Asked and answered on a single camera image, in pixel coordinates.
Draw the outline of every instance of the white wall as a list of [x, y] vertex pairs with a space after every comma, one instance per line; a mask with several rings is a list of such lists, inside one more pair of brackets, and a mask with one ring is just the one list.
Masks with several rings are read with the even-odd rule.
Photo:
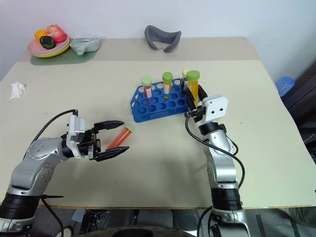
[[315, 0], [0, 0], [0, 79], [50, 24], [70, 36], [141, 38], [149, 24], [186, 38], [243, 36], [273, 80], [297, 78], [316, 59]]

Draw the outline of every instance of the tissue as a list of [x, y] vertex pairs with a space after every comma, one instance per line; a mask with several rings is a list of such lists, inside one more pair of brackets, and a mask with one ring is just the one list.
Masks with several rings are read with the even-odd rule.
[[11, 86], [12, 86], [12, 89], [11, 89], [10, 100], [14, 98], [21, 98], [25, 91], [25, 86], [17, 81], [11, 84]]

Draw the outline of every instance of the gray eye mask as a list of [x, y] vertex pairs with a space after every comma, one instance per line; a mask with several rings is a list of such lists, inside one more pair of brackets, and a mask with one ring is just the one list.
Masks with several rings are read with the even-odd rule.
[[158, 29], [155, 26], [147, 26], [145, 29], [145, 38], [147, 40], [147, 43], [149, 47], [153, 50], [160, 50], [161, 48], [158, 48], [154, 41], [161, 42], [161, 43], [167, 43], [169, 44], [166, 48], [164, 48], [165, 53], [171, 53], [175, 50], [175, 48], [178, 46], [178, 43], [180, 41], [181, 31], [178, 32], [165, 32], [160, 29]]

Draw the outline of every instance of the test tube rack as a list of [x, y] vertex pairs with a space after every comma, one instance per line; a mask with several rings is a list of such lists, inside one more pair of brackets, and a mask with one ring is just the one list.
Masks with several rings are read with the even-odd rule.
[[181, 79], [172, 80], [170, 94], [164, 94], [163, 82], [152, 84], [153, 96], [146, 98], [143, 86], [136, 88], [130, 106], [135, 122], [144, 122], [189, 111], [185, 90], [181, 89]]

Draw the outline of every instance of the table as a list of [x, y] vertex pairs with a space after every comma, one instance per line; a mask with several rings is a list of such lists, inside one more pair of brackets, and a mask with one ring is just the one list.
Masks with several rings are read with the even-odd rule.
[[[33, 66], [25, 55], [0, 82], [0, 198], [14, 167], [42, 126], [59, 112], [78, 109], [86, 129], [103, 120], [135, 127], [130, 149], [102, 162], [87, 158], [59, 164], [46, 194], [63, 208], [205, 208], [211, 205], [202, 145], [176, 115], [135, 123], [130, 100], [143, 75], [161, 81], [163, 72], [180, 77], [199, 70], [208, 95], [229, 99], [220, 122], [239, 146], [246, 177], [240, 189], [245, 208], [316, 205], [316, 166], [293, 119], [254, 47], [243, 38], [181, 39], [171, 54], [149, 49], [143, 39], [107, 39], [94, 60], [83, 64]], [[21, 99], [9, 100], [10, 84], [26, 85]], [[43, 136], [60, 136], [63, 116]], [[101, 131], [106, 146], [120, 128]], [[241, 170], [236, 163], [238, 179]]]

